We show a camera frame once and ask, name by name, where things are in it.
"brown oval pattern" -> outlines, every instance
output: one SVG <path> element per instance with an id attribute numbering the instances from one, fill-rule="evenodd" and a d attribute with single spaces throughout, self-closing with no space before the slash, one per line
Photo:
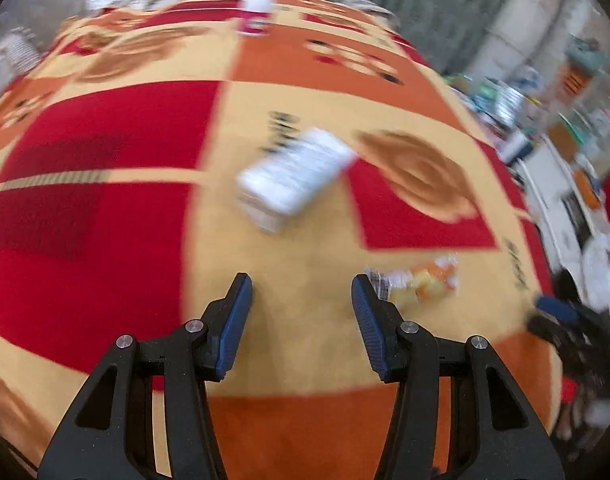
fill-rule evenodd
<path id="1" fill-rule="evenodd" d="M 176 27 L 143 32 L 111 45 L 78 77 L 78 81 L 100 83 L 135 72 L 174 54 L 183 38 L 198 36 L 207 30 L 207 27 Z"/>
<path id="2" fill-rule="evenodd" d="M 407 205 L 445 223 L 478 215 L 464 171 L 436 147 L 404 132 L 360 132 L 358 140 L 364 160 Z"/>
<path id="3" fill-rule="evenodd" d="M 54 428 L 0 379 L 0 436 L 38 465 Z"/>
<path id="4" fill-rule="evenodd" d="M 80 38 L 79 46 L 87 50 L 101 50 L 119 37 L 120 35 L 115 32 L 92 31 Z"/>

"orange rug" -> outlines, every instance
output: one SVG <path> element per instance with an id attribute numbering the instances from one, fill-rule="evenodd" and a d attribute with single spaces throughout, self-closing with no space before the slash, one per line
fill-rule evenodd
<path id="1" fill-rule="evenodd" d="M 236 32 L 238 6 L 69 20 L 0 99 L 0 433 L 39 462 L 117 336 L 168 334 L 247 272 L 239 355 L 210 387 L 229 477 L 367 480 L 394 391 L 370 369 L 351 279 L 444 254 L 458 258 L 458 290 L 403 317 L 488 338 L 549 425 L 560 373 L 524 332 L 546 263 L 476 122 L 366 14 L 277 0 L 269 34 L 253 38 Z M 263 234 L 237 207 L 235 176 L 280 133 L 314 126 L 361 158 L 284 232 Z M 445 387 L 441 466 L 448 398 Z"/>

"white bottle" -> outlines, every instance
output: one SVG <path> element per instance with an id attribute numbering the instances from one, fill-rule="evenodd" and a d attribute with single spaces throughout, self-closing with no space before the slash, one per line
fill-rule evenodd
<path id="1" fill-rule="evenodd" d="M 240 9 L 239 32 L 249 36 L 267 34 L 274 0 L 243 0 Z"/>

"red label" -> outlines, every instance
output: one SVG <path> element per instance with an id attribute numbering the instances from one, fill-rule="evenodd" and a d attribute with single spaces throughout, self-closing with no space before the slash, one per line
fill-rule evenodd
<path id="1" fill-rule="evenodd" d="M 239 32 L 250 34 L 252 36 L 260 36 L 267 33 L 269 24 L 269 12 L 253 12 L 252 10 L 240 11 Z"/>

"plastic wrapper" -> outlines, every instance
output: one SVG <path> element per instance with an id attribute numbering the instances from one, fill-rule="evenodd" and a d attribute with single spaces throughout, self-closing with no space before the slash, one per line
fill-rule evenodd
<path id="1" fill-rule="evenodd" d="M 405 270 L 382 274 L 367 269 L 366 274 L 379 299 L 398 308 L 438 300 L 458 288 L 458 260 L 453 255 Z"/>
<path id="2" fill-rule="evenodd" d="M 595 234 L 582 250 L 588 306 L 596 312 L 610 313 L 610 228 Z"/>

